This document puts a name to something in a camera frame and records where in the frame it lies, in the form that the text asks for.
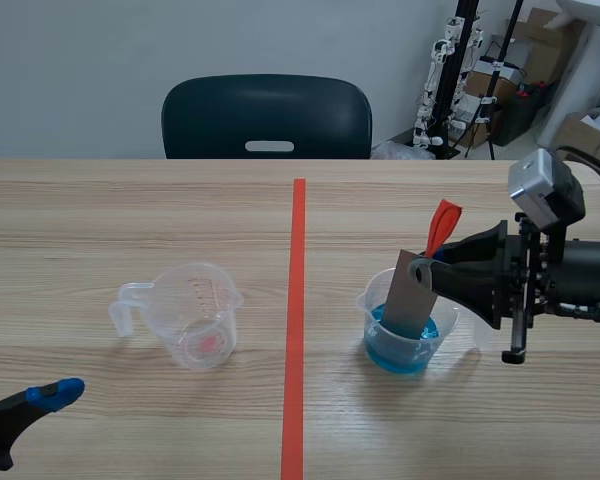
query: white sink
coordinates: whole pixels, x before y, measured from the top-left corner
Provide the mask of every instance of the white sink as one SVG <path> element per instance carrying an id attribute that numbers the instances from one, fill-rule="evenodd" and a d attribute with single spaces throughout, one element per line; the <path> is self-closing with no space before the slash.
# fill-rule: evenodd
<path id="1" fill-rule="evenodd" d="M 600 0 L 558 0 L 569 15 L 589 23 L 580 39 L 580 57 L 571 74 L 560 83 L 556 98 L 538 143 L 543 147 L 553 145 L 553 138 L 565 117 L 596 106 L 600 99 Z"/>
<path id="2" fill-rule="evenodd" d="M 558 0 L 558 5 L 574 18 L 600 25 L 600 0 Z"/>

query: black chair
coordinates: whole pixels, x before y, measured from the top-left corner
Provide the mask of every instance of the black chair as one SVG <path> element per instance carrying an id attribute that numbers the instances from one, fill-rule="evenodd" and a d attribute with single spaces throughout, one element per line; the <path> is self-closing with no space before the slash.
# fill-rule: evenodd
<path id="1" fill-rule="evenodd" d="M 167 158 L 369 158 L 371 107 L 351 83 L 299 75 L 187 80 L 162 107 Z M 285 141 L 293 150 L 249 151 Z"/>

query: empty measuring cup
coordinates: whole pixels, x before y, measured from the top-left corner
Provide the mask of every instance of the empty measuring cup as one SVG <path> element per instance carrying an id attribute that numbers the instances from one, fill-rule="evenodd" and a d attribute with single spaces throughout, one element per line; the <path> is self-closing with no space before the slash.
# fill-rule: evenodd
<path id="1" fill-rule="evenodd" d="M 167 270 L 153 283 L 120 287 L 109 315 L 121 337 L 133 335 L 131 309 L 183 367 L 219 365 L 236 346 L 235 311 L 244 299 L 231 277 L 210 263 Z"/>
<path id="2" fill-rule="evenodd" d="M 421 338 L 405 338 L 382 326 L 382 314 L 395 268 L 378 273 L 357 299 L 364 312 L 364 345 L 369 357 L 381 367 L 397 373 L 414 373 L 426 368 L 444 339 L 460 318 L 460 306 L 438 297 Z"/>

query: red tape line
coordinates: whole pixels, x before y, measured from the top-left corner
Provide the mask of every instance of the red tape line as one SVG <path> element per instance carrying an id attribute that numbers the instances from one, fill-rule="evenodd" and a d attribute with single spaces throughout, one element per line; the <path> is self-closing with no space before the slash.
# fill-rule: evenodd
<path id="1" fill-rule="evenodd" d="M 304 258 L 307 181 L 293 182 L 280 480 L 304 475 Z"/>

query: white pedestal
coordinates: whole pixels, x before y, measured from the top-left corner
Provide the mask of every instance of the white pedestal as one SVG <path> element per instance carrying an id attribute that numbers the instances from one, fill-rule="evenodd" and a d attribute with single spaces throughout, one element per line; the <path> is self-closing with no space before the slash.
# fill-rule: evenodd
<path id="1" fill-rule="evenodd" d="M 600 99 L 600 26 L 591 25 L 587 44 L 569 78 L 562 80 L 538 143 L 550 147 L 570 113 L 589 110 Z"/>

